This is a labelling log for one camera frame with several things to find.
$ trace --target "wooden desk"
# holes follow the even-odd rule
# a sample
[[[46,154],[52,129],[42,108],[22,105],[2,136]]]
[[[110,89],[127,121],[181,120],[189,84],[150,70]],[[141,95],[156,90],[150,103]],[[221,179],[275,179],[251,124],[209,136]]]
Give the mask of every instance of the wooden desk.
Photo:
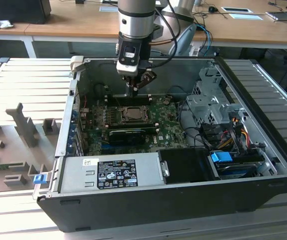
[[[258,14],[263,20],[233,19],[225,14],[225,19],[221,14],[208,14],[205,18],[205,25],[212,33],[213,45],[230,43],[229,46],[249,44],[268,44],[268,45],[287,45],[287,22],[274,22],[267,16],[261,15],[266,12],[278,12],[275,6],[268,5],[267,0],[208,0],[207,3],[215,4],[221,13],[227,13],[221,7],[247,8],[253,13]],[[277,4],[285,11],[287,1],[277,1]],[[208,12],[208,5],[195,7],[194,12]],[[199,23],[203,19],[196,15]],[[201,39],[205,40],[205,34],[202,33]]]
[[[0,29],[0,35],[25,35],[29,23],[16,23],[14,27]]]
[[[47,23],[30,24],[26,35],[118,38],[118,13],[99,11],[100,3],[75,4],[75,1],[59,0],[50,0],[50,3],[51,15]]]
[[[224,12],[221,7],[249,8],[252,14],[279,11],[277,7],[268,5],[267,0],[207,0],[207,3],[215,4],[221,13]],[[287,6],[287,1],[277,0],[277,3],[283,8]],[[117,12],[100,12],[101,4],[95,2],[76,5],[73,0],[50,0],[50,4],[52,11],[46,24],[15,23],[15,28],[0,30],[0,39],[23,41],[31,58],[36,57],[34,41],[117,42]],[[195,7],[194,11],[207,13],[208,8],[204,4]],[[212,46],[287,49],[287,22],[274,22],[266,15],[260,15],[263,20],[233,19],[228,14],[225,16],[228,19],[221,14],[208,14],[205,19],[206,27],[213,36]],[[202,23],[201,17],[197,16],[196,19]],[[198,31],[193,44],[200,46],[204,40],[205,33]]]

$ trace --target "blue plastic clip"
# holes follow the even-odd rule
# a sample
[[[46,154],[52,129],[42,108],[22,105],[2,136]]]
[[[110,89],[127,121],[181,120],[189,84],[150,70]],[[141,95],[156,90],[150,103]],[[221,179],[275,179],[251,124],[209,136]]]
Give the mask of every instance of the blue plastic clip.
[[[33,178],[34,184],[46,184],[47,183],[47,173],[37,174]]]
[[[215,162],[232,162],[232,156],[227,151],[216,151],[215,153],[211,154],[212,161]]]

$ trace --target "white sticker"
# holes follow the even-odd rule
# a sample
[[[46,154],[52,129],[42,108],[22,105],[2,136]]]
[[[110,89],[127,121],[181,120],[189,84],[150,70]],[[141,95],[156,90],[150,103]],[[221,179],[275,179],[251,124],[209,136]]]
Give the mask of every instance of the white sticker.
[[[125,56],[126,58],[131,58],[131,59],[133,59],[133,58],[135,57],[135,54],[134,54],[133,52],[126,52],[126,53],[124,54],[124,56]]]
[[[97,166],[99,162],[99,158],[85,158],[83,160],[83,166]]]

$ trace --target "power supply label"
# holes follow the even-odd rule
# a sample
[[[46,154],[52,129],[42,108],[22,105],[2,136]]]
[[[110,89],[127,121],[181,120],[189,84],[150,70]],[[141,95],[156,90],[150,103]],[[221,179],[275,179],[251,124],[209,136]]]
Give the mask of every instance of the power supply label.
[[[98,162],[97,188],[115,189],[138,186],[135,160]]]

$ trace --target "metal grating table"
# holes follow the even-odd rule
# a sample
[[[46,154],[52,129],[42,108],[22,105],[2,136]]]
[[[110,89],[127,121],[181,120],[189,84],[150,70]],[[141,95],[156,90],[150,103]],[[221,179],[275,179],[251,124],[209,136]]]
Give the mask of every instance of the metal grating table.
[[[257,63],[250,60],[225,60],[245,89],[287,142],[287,93]],[[238,102],[228,88],[232,99]]]
[[[14,125],[5,110],[22,103],[34,124],[46,118],[60,123],[67,100],[71,70],[68,58],[11,58],[0,62],[0,125]]]
[[[256,100],[264,112],[269,114],[275,114],[275,119],[272,121],[276,128],[281,130],[287,130],[287,118],[283,115],[287,115],[284,112],[284,107],[287,109],[287,94],[282,91],[281,88],[267,75],[263,69],[255,64],[253,65],[249,61],[235,62],[233,60],[227,61],[233,70],[239,71],[239,79],[245,85],[247,90],[250,91],[252,97]],[[35,84],[34,88],[24,88],[25,90],[18,90],[9,86],[4,90],[10,90],[7,92],[6,97],[0,96],[0,106],[10,103],[11,101],[20,101],[25,108],[31,107],[29,104],[34,104],[37,101],[38,105],[42,106],[41,112],[51,113],[58,111],[61,117],[63,116],[63,110],[57,106],[56,110],[46,110],[45,106],[49,104],[62,104],[66,102],[67,89],[65,88],[50,88],[48,84],[53,83],[66,83],[69,73],[66,70],[59,70],[52,66],[68,66],[69,59],[15,59],[12,58],[6,63],[0,63],[0,73],[10,74],[11,71],[3,71],[5,66],[26,66],[25,71],[20,71],[20,74],[27,76],[15,77],[12,73],[12,77],[0,76],[0,81],[6,79],[9,82],[24,84],[27,86],[31,83]],[[57,75],[50,75],[49,72],[55,71]],[[263,86],[268,86],[269,90],[265,91]],[[10,95],[12,90],[16,90],[19,94]],[[36,90],[33,94],[27,94],[28,90]],[[33,118],[34,123],[40,121],[39,117]],[[2,121],[5,124],[13,124],[10,120]],[[46,154],[52,158],[55,149],[49,149],[49,154]],[[32,158],[34,155],[29,154],[24,156],[25,159]],[[73,233],[63,233],[59,231],[56,225],[50,220],[50,218],[39,208],[36,201],[31,197],[32,191],[12,191],[0,193],[0,240],[8,240],[9,238],[16,239],[66,239],[66,240],[99,240],[99,239],[113,239],[113,240],[132,240],[132,239],[203,239],[203,240],[217,240],[217,239],[287,239],[287,194],[281,194],[254,212],[244,212],[220,216],[202,217],[195,219],[185,219],[181,221],[172,222],[160,222],[153,224],[145,224],[138,226],[129,226],[123,228],[110,228],[94,231],[83,231]]]
[[[58,135],[46,135],[44,119],[55,119],[60,127],[69,94],[70,59],[10,58],[0,60],[0,165],[26,162],[39,171],[42,165],[50,170],[55,160]],[[14,128],[13,118],[6,113],[9,107],[23,105],[23,115],[35,125],[37,146],[28,148]],[[0,192],[33,189],[27,171],[21,172],[27,180],[24,186],[8,187],[3,180],[13,175],[10,169],[0,170]]]

